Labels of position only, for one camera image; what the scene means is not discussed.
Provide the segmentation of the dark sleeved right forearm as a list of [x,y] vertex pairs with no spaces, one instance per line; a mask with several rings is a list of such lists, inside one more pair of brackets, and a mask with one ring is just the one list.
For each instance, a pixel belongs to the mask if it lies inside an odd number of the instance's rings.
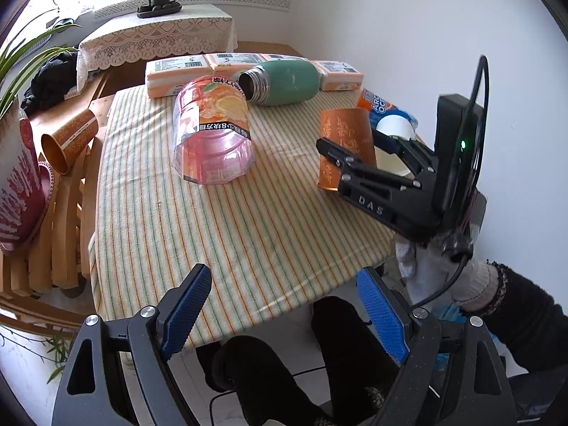
[[529,372],[567,364],[567,316],[553,297],[508,266],[492,263],[497,291],[480,312],[488,329]]

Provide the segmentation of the white gloved right hand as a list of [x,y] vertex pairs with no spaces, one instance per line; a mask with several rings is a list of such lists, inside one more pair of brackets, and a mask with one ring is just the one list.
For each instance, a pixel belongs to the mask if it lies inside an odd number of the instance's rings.
[[[456,273],[458,264],[442,255],[442,236],[427,247],[403,236],[395,236],[395,254],[399,273],[413,305],[429,298]],[[456,282],[448,289],[453,304],[465,312],[479,311],[497,295],[499,273],[496,266],[470,259]]]

